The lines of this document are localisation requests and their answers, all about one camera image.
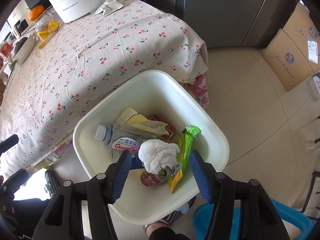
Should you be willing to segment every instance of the plastic water bottle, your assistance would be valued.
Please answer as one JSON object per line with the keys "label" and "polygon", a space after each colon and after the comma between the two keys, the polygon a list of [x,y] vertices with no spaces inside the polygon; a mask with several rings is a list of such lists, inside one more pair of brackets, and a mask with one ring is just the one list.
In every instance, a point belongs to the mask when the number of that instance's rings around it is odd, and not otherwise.
{"label": "plastic water bottle", "polygon": [[111,123],[108,126],[98,124],[94,138],[103,141],[105,148],[111,150],[113,162],[118,161],[124,150],[131,152],[131,170],[135,170],[144,167],[143,162],[138,158],[141,143],[158,137],[127,124]]}

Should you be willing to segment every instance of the snack wrapper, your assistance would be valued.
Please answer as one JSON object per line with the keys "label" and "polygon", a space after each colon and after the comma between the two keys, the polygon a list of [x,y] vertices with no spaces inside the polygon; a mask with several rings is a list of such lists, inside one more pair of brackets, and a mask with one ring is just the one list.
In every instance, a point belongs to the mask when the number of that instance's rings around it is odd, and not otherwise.
{"label": "snack wrapper", "polygon": [[173,193],[178,181],[183,176],[183,172],[188,164],[192,141],[200,132],[201,130],[196,126],[187,126],[177,138],[176,143],[179,145],[180,153],[177,155],[178,165],[172,170],[172,175],[168,179],[171,193]]}

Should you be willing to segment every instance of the cardboard box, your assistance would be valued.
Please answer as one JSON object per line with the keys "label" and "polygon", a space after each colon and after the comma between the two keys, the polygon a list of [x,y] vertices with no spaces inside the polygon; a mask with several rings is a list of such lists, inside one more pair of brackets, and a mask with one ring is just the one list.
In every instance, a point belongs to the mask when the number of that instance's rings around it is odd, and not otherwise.
{"label": "cardboard box", "polygon": [[298,3],[284,28],[278,31],[262,54],[286,91],[319,71],[318,40],[319,32],[309,17],[309,11]]}

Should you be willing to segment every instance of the white plastic bin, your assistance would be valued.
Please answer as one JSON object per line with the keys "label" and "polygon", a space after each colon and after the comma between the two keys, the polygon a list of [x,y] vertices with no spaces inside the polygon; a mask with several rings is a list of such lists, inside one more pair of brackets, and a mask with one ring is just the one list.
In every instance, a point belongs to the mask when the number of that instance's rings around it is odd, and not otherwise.
{"label": "white plastic bin", "polygon": [[[111,153],[93,138],[97,124],[117,120],[128,107],[149,118],[158,114],[172,124],[178,135],[188,125],[201,134],[193,142],[205,162],[222,171],[229,158],[226,137],[199,104],[167,73],[150,70],[130,79],[95,106],[77,124],[73,133],[75,151],[89,177],[105,172],[112,163]],[[188,165],[173,194],[167,184],[146,187],[140,170],[130,170],[121,197],[110,205],[124,220],[136,225],[153,223],[180,207],[199,189]]]}

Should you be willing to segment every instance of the tiled floor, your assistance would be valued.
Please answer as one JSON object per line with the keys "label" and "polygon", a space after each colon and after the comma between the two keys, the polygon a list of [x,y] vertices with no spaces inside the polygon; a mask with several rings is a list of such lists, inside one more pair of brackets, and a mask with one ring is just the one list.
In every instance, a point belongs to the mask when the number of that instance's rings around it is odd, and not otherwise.
{"label": "tiled floor", "polygon": [[[254,48],[209,50],[207,113],[226,135],[230,158],[224,172],[232,179],[258,179],[270,197],[301,210],[319,159],[320,95],[312,78],[286,92],[271,68]],[[87,175],[73,150],[54,165],[62,179],[84,181]],[[320,187],[316,181],[315,190]],[[316,216],[320,199],[313,194],[306,214]],[[198,196],[191,211],[173,229],[192,240],[191,219],[204,203]],[[90,236],[86,206],[85,233]],[[141,226],[131,225],[111,209],[119,240],[147,239]]]}

